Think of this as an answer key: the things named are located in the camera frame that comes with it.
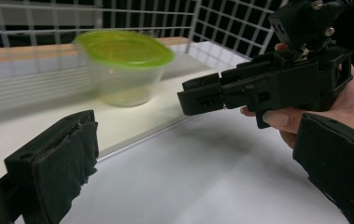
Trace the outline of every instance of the clear plastic bowl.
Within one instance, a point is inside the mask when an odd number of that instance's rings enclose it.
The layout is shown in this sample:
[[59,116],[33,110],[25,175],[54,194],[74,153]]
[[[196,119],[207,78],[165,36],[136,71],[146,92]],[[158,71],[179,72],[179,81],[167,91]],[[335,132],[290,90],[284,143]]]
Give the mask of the clear plastic bowl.
[[135,32],[92,31],[76,43],[91,60],[90,75],[98,95],[110,105],[142,105],[152,98],[173,52]]

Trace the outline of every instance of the fingernail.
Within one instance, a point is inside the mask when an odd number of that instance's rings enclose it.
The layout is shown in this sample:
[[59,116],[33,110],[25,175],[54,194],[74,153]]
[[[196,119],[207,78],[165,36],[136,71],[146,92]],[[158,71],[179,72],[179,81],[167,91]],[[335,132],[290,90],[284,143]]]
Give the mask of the fingernail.
[[262,119],[270,126],[282,127],[288,124],[288,120],[290,119],[290,117],[286,113],[275,110],[269,110],[263,114]]

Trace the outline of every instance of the metal grid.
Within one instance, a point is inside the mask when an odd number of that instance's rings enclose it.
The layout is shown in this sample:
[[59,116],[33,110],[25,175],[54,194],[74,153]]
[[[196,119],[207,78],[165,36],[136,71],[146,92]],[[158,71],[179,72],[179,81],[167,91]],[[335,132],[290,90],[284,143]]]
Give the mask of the metal grid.
[[273,35],[266,17],[286,2],[0,0],[0,78],[84,68],[87,62],[68,44],[90,30],[185,37],[175,53],[231,68],[265,52]]

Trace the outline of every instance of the plastic container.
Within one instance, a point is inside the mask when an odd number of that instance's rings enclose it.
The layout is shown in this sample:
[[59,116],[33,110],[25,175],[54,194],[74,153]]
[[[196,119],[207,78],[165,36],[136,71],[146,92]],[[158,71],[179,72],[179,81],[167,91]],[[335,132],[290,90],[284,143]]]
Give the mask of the plastic container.
[[90,75],[99,96],[110,105],[142,105],[152,98],[173,52],[135,32],[93,31],[76,43],[91,60]]

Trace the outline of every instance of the black mechanical device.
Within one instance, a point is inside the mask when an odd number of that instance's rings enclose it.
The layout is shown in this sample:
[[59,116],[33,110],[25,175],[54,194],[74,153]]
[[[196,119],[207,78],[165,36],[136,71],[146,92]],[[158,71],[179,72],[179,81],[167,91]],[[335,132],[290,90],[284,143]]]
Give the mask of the black mechanical device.
[[352,79],[352,50],[332,40],[333,22],[354,1],[294,0],[269,16],[286,48],[259,55],[235,69],[198,77],[177,94],[186,115],[246,105],[259,128],[267,110],[298,107],[323,111]]
[[5,159],[0,224],[59,223],[80,194],[98,157],[93,111],[65,117]]

